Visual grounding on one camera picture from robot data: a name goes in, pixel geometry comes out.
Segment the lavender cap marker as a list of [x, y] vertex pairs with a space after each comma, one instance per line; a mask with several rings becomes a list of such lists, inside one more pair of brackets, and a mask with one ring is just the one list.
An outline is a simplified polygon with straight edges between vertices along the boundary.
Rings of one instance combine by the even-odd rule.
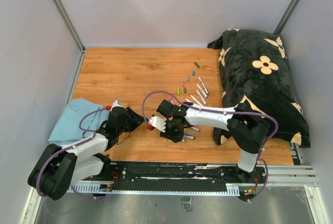
[[196, 93], [198, 94], [198, 96], [200, 97], [201, 101], [203, 102], [203, 104], [205, 106], [207, 106], [207, 102], [205, 101], [205, 99], [203, 98], [203, 96], [201, 95], [201, 93], [196, 89]]

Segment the dark green cap marker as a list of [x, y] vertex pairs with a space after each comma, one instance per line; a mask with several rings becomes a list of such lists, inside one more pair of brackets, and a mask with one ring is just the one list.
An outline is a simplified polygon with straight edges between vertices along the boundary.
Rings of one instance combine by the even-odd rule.
[[208, 96], [208, 95], [209, 95], [209, 92], [208, 92], [208, 90], [207, 90], [207, 88], [206, 88], [206, 86], [205, 86], [203, 80], [202, 80], [200, 77], [198, 77], [198, 79], [199, 79], [199, 81], [200, 81], [200, 83], [201, 83], [201, 85], [202, 85], [202, 87], [203, 87], [203, 89], [204, 89], [206, 95]]

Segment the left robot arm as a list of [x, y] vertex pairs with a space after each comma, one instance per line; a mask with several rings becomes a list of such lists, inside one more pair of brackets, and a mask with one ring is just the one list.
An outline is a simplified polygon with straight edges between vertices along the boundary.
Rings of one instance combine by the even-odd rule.
[[97, 110], [107, 111], [108, 119], [97, 130], [79, 128], [90, 136], [64, 147], [48, 145], [28, 177], [28, 185], [41, 197], [56, 201], [75, 183], [88, 177], [106, 180], [111, 175], [111, 160], [103, 155], [117, 145], [120, 135], [131, 133], [147, 118], [129, 107], [107, 106]]

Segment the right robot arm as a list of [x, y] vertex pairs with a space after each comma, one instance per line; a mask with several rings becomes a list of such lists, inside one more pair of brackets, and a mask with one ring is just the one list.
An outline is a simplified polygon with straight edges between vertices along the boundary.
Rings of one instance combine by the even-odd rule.
[[240, 148], [235, 168], [236, 178], [241, 182], [248, 182], [254, 177], [259, 151], [270, 127], [247, 103], [236, 107], [216, 108], [189, 102], [177, 106], [163, 100], [157, 112], [162, 117], [151, 117], [148, 121], [149, 128], [158, 129], [162, 138], [174, 143], [184, 139], [185, 128], [194, 126], [209, 126], [219, 130], [213, 137], [217, 145], [222, 144], [220, 138], [225, 134], [232, 137]]

